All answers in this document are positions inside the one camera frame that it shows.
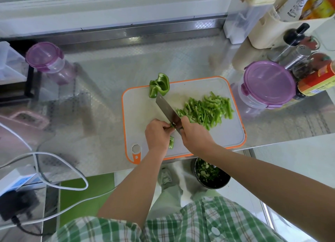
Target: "white button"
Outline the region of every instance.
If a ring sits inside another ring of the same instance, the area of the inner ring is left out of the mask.
[[[220,235],[220,231],[218,230],[218,228],[212,227],[211,231],[214,233],[214,235],[219,236]]]

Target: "food packet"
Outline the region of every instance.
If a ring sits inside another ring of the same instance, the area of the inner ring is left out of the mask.
[[[331,17],[335,12],[335,0],[308,0],[300,20]]]
[[[287,0],[286,3],[278,9],[280,21],[298,21],[307,1],[308,0]]]

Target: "black power adapter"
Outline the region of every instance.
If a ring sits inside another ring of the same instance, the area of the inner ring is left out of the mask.
[[[25,230],[21,226],[18,215],[31,216],[31,211],[39,205],[39,200],[34,191],[9,191],[0,196],[0,216],[4,221],[12,222],[23,232],[33,236],[45,236],[52,234],[34,233]]]

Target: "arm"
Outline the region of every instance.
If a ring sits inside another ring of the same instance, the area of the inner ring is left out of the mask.
[[[224,170],[278,214],[318,241],[335,237],[335,190],[296,172],[229,151],[209,132],[182,118],[183,143],[194,155]]]
[[[113,191],[98,211],[98,217],[126,220],[144,227],[173,131],[174,128],[164,121],[149,123],[145,130],[149,152]]]

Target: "green and white plaid shirt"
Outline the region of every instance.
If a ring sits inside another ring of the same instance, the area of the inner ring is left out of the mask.
[[[203,197],[163,218],[136,223],[97,217],[77,218],[48,242],[99,241],[285,241],[248,210],[224,197]]]

